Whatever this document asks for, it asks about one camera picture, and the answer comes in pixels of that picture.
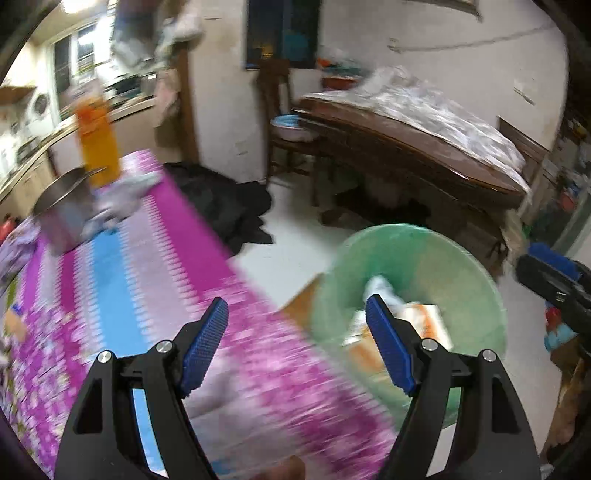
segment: blue gripper pad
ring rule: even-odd
[[[178,388],[184,397],[201,387],[203,383],[203,378],[228,326],[228,304],[219,299],[200,322],[203,323],[201,330],[183,358],[183,376]]]
[[[383,310],[382,304],[370,297],[365,305],[365,320],[374,337],[392,383],[410,395],[416,386],[413,377],[413,359],[402,340],[390,324],[390,312]]]

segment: picture frame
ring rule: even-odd
[[[482,21],[482,16],[478,10],[478,0],[408,0],[411,2],[421,2],[424,4],[440,5],[441,7],[453,8],[472,14]]]

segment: ceiling light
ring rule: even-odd
[[[96,0],[63,0],[61,5],[67,14],[75,14],[92,7],[95,3]]]

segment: metal screw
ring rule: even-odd
[[[113,354],[111,352],[109,352],[108,350],[104,350],[101,353],[99,353],[99,356],[96,358],[100,363],[105,364],[109,360],[111,360],[111,357],[113,357]]]
[[[496,361],[496,353],[492,350],[484,350],[482,352],[482,358],[487,362],[493,363]]]
[[[437,350],[438,344],[435,340],[433,340],[432,338],[425,338],[422,342],[421,345],[423,346],[423,348],[427,351],[427,352],[434,352],[435,350]]]
[[[159,353],[168,353],[173,349],[173,343],[170,340],[162,340],[158,345],[156,345],[156,350]]]
[[[566,300],[566,293],[564,293],[563,291],[559,291],[556,294],[556,302],[558,303],[562,303]]]

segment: green plastic basin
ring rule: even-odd
[[[393,415],[400,428],[410,399],[387,372],[361,371],[342,346],[353,314],[362,310],[368,280],[383,275],[405,301],[439,306],[458,353],[477,355],[490,348],[501,358],[506,349],[506,313],[499,291],[484,267],[460,245],[412,225],[381,225],[348,239],[323,277],[311,315],[313,339]],[[460,391],[452,389],[445,425],[457,418]]]

